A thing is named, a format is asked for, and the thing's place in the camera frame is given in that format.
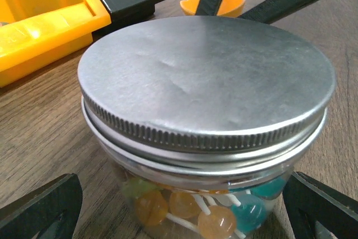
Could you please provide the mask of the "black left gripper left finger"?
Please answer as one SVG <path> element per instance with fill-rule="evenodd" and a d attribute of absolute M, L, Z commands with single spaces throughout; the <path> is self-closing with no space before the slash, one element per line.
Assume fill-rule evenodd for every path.
<path fill-rule="evenodd" d="M 1 238 L 72 238 L 83 192 L 64 174 L 1 208 Z"/>

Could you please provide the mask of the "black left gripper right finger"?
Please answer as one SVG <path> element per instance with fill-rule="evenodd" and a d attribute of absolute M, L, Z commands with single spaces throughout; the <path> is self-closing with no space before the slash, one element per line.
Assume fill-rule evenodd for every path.
<path fill-rule="evenodd" d="M 295 238 L 357 238 L 357 201 L 302 173 L 282 192 Z"/>

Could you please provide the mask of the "orange plastic scoop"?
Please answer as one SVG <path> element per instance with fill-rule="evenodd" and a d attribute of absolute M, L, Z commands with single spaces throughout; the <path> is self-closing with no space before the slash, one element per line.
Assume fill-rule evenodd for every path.
<path fill-rule="evenodd" d="M 246 0 L 222 0 L 217 16 L 238 17 L 243 12 Z M 181 0 L 180 6 L 186 16 L 193 16 L 196 13 L 199 0 Z"/>

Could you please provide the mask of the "white round lid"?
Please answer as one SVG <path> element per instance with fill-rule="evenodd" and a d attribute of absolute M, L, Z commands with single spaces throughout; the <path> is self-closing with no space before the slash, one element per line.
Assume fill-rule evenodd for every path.
<path fill-rule="evenodd" d="M 82 55 L 78 80 L 105 143 L 191 167 L 292 149 L 318 127 L 336 85 L 332 63 L 301 37 L 215 16 L 117 30 Z"/>

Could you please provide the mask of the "yellow bin with star candies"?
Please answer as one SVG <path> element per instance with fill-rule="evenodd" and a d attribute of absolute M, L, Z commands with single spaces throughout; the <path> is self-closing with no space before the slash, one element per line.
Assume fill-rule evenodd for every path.
<path fill-rule="evenodd" d="M 111 23 L 101 0 L 1 0 L 1 86 L 92 41 Z"/>

